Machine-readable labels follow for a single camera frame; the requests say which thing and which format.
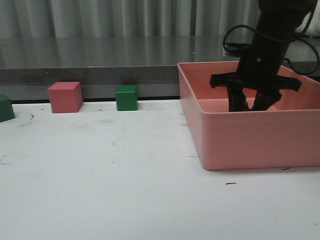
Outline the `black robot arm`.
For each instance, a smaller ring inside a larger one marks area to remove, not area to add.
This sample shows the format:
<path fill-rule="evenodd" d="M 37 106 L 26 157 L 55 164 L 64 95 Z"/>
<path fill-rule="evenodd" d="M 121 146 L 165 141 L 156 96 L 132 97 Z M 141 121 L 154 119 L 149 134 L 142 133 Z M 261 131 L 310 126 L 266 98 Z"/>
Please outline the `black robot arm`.
<path fill-rule="evenodd" d="M 261 11 L 256 28 L 245 26 L 254 33 L 250 44 L 227 43 L 223 49 L 239 56 L 235 72 L 213 74 L 210 85 L 226 87 L 229 111 L 265 111 L 277 103 L 281 90 L 297 92 L 302 83 L 291 77 L 279 76 L 289 45 L 302 41 L 317 1 L 315 0 L 260 0 Z"/>

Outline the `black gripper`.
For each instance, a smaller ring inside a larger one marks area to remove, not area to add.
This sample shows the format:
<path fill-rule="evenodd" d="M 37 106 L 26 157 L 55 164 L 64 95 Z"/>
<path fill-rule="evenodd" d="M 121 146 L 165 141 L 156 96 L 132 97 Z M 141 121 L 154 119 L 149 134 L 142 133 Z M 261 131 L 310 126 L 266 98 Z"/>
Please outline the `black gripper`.
<path fill-rule="evenodd" d="M 289 47 L 288 42 L 254 37 L 245 48 L 235 72 L 212 74 L 210 85 L 227 87 L 229 112 L 248 111 L 243 88 L 257 90 L 252 110 L 266 111 L 277 103 L 282 95 L 279 90 L 297 92 L 302 83 L 297 78 L 278 75 L 280 66 Z"/>

